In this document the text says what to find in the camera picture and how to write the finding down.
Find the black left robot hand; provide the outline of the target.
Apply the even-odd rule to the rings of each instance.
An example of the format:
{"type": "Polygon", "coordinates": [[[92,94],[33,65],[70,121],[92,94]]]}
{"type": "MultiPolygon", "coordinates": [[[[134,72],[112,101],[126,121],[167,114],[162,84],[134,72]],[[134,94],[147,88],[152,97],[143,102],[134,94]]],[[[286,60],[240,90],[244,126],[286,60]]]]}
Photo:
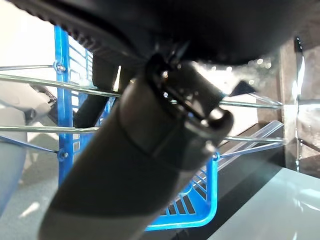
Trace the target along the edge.
{"type": "Polygon", "coordinates": [[[58,188],[40,240],[135,240],[233,126],[193,62],[244,65],[285,43],[316,0],[15,0],[137,71],[58,188]]]}

